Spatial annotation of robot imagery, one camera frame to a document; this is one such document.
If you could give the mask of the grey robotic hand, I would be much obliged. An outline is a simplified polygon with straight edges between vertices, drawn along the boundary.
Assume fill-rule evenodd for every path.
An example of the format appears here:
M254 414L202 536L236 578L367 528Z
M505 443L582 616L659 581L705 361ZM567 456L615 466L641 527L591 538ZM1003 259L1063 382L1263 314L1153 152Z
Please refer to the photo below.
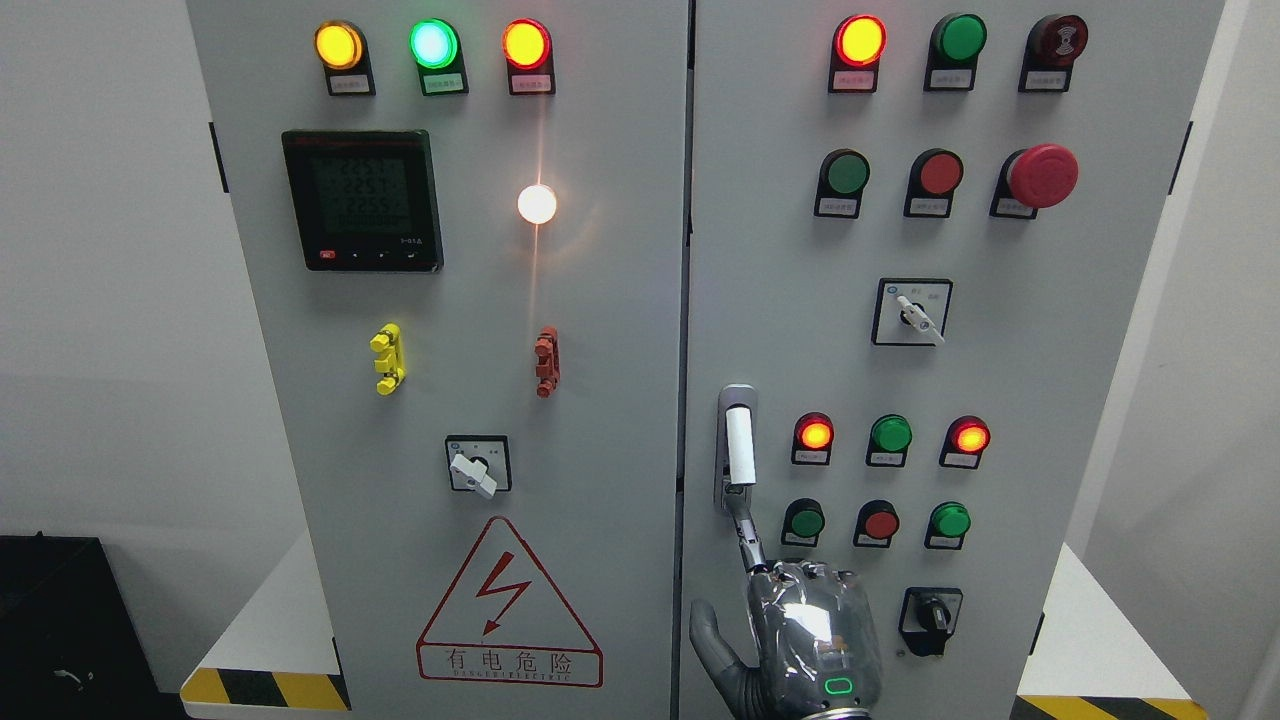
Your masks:
M689 638L735 719L869 719L882 662L860 578L827 562L768 562L746 491L724 496L746 573L746 605L759 666L719 633L704 600L690 609Z

